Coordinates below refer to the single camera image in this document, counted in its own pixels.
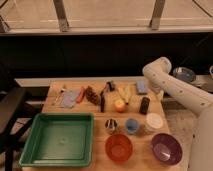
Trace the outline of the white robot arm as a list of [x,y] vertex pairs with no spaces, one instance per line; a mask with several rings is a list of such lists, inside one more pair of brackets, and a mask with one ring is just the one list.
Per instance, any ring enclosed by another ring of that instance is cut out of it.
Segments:
[[171,68],[170,60],[160,57],[142,72],[156,91],[162,89],[198,116],[188,171],[213,171],[213,94],[171,76]]

